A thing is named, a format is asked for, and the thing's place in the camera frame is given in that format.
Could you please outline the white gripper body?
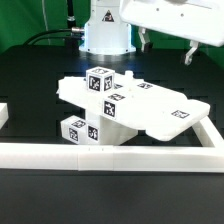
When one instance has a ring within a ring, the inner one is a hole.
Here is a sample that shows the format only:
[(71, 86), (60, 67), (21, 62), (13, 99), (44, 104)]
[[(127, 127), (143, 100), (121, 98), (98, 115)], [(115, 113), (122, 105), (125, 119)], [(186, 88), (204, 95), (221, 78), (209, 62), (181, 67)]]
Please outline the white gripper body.
[(224, 45), (224, 0), (120, 0), (123, 21), (220, 47)]

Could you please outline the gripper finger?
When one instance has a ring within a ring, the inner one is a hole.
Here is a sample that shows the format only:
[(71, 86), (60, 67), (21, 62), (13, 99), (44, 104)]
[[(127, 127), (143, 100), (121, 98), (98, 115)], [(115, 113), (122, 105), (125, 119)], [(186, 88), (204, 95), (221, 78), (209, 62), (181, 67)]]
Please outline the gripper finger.
[(198, 41), (190, 42), (190, 49), (183, 55), (183, 63), (185, 65), (190, 65), (193, 60), (194, 53), (198, 50), (200, 43)]
[(153, 43), (150, 41), (149, 34), (146, 28), (140, 27), (138, 29), (139, 38), (141, 41), (141, 51), (149, 52), (153, 46)]

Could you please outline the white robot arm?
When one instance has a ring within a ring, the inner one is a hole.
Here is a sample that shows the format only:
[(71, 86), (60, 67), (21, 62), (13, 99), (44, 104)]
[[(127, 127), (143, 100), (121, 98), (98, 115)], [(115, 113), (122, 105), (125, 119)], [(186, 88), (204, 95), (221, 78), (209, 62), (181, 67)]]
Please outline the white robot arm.
[(99, 56), (133, 52), (133, 25), (143, 51), (152, 45), (149, 30), (188, 39), (188, 65), (200, 44), (224, 45), (224, 0), (91, 0), (80, 50)]

